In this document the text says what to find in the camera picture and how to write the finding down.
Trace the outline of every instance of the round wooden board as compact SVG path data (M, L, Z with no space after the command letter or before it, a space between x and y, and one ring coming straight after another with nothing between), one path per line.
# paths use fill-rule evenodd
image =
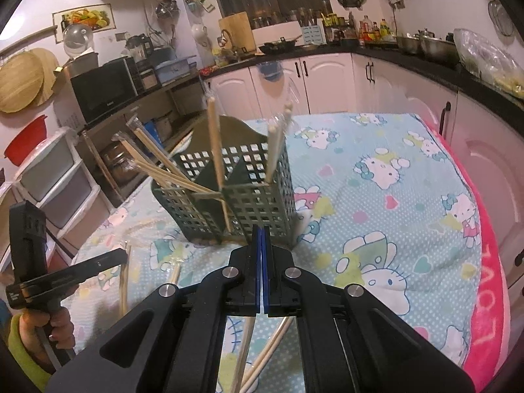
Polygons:
M30 52L11 57L0 68L0 110L17 112L28 106L44 83L40 59Z
M53 52L45 48L34 48L30 50L30 52L40 59L42 67L44 68L44 83L35 99L31 102L31 106L34 107L40 106L53 95L52 87L56 79L53 71L58 66L58 59Z

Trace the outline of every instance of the wall picture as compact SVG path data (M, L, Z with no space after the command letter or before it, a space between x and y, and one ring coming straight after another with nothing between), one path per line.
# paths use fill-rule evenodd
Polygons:
M53 25L58 26L54 33L57 43L64 40L65 29L73 23L83 23L84 25L88 25L93 32L116 28L110 4L67 9L53 13Z

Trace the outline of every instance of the white cabinet door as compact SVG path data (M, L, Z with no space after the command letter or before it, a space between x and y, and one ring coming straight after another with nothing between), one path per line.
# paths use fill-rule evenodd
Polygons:
M515 261L524 248L524 140L488 109L458 96L451 148L486 205L510 287L524 274Z
M349 53L301 57L311 114L356 112L353 63Z
M242 120L262 117L249 68L211 78L208 84L226 115Z
M280 62L284 75L276 81L266 80L256 66L250 68L262 117L269 118L281 114L288 100L293 102L294 115L308 115L308 97L300 60L287 59Z
M457 113L455 91L389 62L373 59L370 69L377 99L376 112L417 114L427 125L439 131L442 110L449 103L443 136L451 137Z
M369 79L369 67L373 62L369 57L353 54L353 76L355 79L356 112L359 114L377 111L377 101L373 83Z
M524 330L524 276L509 289L508 295L511 314L508 348L510 353Z

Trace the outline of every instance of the human hand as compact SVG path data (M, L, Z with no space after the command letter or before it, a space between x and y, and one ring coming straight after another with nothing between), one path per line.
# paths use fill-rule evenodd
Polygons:
M27 353L31 358L44 370L52 372L52 365L47 356L44 347L36 334L35 328L43 327L50 322L53 327L49 340L56 342L56 348L69 349L75 344L71 322L71 316L66 308L61 308L58 312L52 314L41 312L35 309L24 309L19 322L20 339Z

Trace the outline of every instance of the microwave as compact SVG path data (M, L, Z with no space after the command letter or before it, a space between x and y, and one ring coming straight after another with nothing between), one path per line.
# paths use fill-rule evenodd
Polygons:
M76 131L108 117L145 92L132 57L121 57L72 77L54 103L62 127Z

